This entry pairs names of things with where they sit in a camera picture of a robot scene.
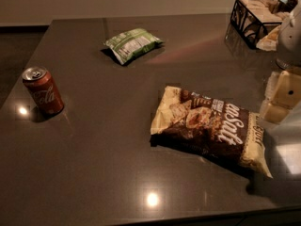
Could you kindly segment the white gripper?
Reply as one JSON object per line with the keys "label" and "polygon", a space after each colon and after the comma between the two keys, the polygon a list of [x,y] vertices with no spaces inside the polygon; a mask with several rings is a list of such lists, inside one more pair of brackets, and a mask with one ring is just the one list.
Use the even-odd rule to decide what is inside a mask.
{"label": "white gripper", "polygon": [[[283,70],[301,66],[301,0],[282,22],[277,39],[277,65]],[[281,123],[301,101],[301,75],[272,72],[268,78],[260,117]]]}

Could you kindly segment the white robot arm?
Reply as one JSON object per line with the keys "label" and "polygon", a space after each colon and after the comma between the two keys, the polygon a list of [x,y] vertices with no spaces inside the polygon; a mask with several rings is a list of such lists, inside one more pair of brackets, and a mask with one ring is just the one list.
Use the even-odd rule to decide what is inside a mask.
{"label": "white robot arm", "polygon": [[279,201],[298,202],[301,180],[301,0],[284,19],[276,42],[277,69],[267,81],[261,104],[272,179],[259,191]]}

